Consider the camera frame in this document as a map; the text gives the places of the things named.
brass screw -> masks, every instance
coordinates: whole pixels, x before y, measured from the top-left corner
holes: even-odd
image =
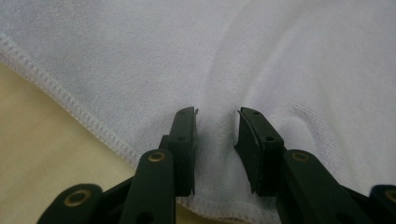
[[[389,200],[396,203],[396,189],[388,189],[387,191],[385,191],[385,195]]]
[[[165,154],[162,152],[154,152],[148,156],[149,161],[163,161],[165,160]]]
[[[296,161],[309,161],[309,156],[306,153],[303,152],[294,152],[291,154],[291,156],[296,160]]]
[[[73,193],[69,194],[64,199],[64,205],[67,207],[75,207],[79,206],[82,203],[85,203],[91,197],[91,192],[87,189],[78,189]]]

stitched hem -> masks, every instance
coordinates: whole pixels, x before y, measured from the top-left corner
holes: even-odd
[[[62,85],[35,65],[25,52],[0,33],[0,60],[14,69],[21,77],[36,85],[58,105],[70,113],[96,138],[113,149],[118,155],[135,166],[140,158],[128,144],[118,138],[105,125],[86,110]]]

wooden table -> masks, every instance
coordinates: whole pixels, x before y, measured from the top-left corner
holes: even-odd
[[[64,189],[134,174],[37,87],[0,63],[0,223],[36,223]],[[177,206],[177,223],[220,223]]]

white fabric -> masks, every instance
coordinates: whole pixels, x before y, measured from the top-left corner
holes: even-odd
[[[132,165],[193,105],[206,217],[278,223],[233,149],[236,110],[364,194],[396,185],[396,2],[0,1],[0,59]]]

